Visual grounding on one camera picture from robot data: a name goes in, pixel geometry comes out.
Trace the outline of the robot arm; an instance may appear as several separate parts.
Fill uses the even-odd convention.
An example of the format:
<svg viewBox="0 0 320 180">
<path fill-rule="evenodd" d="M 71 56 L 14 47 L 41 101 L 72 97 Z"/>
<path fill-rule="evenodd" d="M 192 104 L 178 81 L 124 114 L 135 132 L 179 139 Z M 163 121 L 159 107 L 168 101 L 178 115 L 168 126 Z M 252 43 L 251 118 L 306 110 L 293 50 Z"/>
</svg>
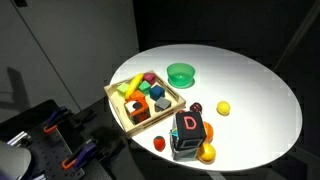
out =
<svg viewBox="0 0 320 180">
<path fill-rule="evenodd" d="M 0 180 L 21 180 L 31 163 L 31 153 L 0 141 Z"/>
</svg>

